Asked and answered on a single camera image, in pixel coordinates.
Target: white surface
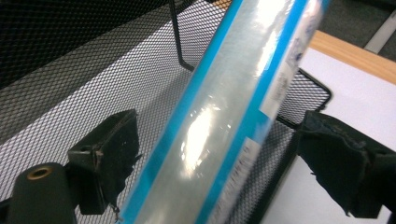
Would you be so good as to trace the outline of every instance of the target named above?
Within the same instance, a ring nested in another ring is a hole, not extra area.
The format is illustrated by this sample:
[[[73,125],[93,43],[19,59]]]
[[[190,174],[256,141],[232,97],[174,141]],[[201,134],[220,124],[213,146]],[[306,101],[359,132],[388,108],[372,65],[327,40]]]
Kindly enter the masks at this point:
[[[396,149],[396,86],[309,49],[301,67],[332,91],[323,113],[342,120],[383,145]],[[378,219],[347,217],[323,189],[306,163],[297,158],[276,193],[262,223],[387,223],[383,207]]]

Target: metal mesh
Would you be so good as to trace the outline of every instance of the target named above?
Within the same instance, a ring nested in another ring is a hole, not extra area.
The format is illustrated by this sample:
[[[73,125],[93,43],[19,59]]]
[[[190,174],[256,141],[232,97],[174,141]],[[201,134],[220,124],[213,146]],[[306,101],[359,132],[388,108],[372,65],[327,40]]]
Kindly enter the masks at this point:
[[[46,161],[65,164],[67,150],[96,125],[135,108],[144,156],[119,197],[122,205],[191,76],[177,59],[167,2],[0,3],[0,201],[11,196],[24,169]],[[198,64],[229,3],[177,1],[187,63]],[[298,123],[307,108],[318,108],[327,97],[318,84],[297,75],[282,118]],[[247,220],[254,210],[250,200],[259,200],[265,183],[280,172],[276,167],[291,133],[274,126],[252,173],[260,178],[249,178],[233,221]],[[247,194],[249,189],[254,193]],[[82,216],[77,209],[77,215],[78,223],[114,221],[110,209],[102,216]]]

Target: plastic wrap roll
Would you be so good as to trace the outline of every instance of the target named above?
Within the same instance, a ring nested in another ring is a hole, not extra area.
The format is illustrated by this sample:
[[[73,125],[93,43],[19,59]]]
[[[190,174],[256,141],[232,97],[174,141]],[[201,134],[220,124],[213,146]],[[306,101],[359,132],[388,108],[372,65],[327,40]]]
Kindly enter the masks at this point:
[[[326,0],[234,0],[121,210],[125,223],[229,215]]]

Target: blue edge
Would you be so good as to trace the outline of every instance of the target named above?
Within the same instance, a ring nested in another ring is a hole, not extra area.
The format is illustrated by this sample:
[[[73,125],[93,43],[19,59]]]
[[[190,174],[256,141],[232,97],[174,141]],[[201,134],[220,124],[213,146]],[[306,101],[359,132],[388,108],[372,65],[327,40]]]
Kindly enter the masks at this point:
[[[322,1],[323,10],[327,8],[329,1],[330,0]],[[206,73],[210,68],[214,58],[216,57],[221,43],[224,37],[227,35],[242,2],[243,0],[233,0],[233,3],[230,5],[210,45],[208,46],[203,59],[196,68],[190,84],[185,90],[172,117],[169,119],[168,124],[163,131],[160,141],[151,153],[143,173],[141,174],[138,181],[134,184],[134,189],[130,192],[127,200],[124,203],[124,206],[120,211],[120,216],[123,218],[123,223],[134,223],[136,220],[138,213],[149,194],[151,186],[163,165],[163,161],[165,160],[165,157],[177,136],[179,128],[181,127],[184,118],[188,114],[195,95],[200,89],[200,86],[205,79]],[[265,93],[267,93],[268,87],[276,73],[276,69],[280,64],[283,54],[288,47],[292,34],[304,11],[306,3],[307,0],[297,0],[291,9],[290,15],[285,23],[285,28],[278,40],[278,46],[276,47],[272,61],[268,63],[270,66],[267,70],[262,72],[262,78],[257,86],[253,98],[250,101],[235,138],[230,146],[230,150],[226,155],[224,163],[219,169],[214,184],[206,197],[206,200],[202,206],[202,210],[195,223],[207,222],[207,219],[209,218],[211,211],[216,205],[216,201],[221,194],[222,186],[226,182],[233,168],[233,164],[239,154],[240,148],[242,147],[245,138],[250,137],[254,141],[262,143],[265,136],[269,132],[271,120],[269,120],[268,117],[266,117],[261,111],[259,111],[258,108],[262,103]]]

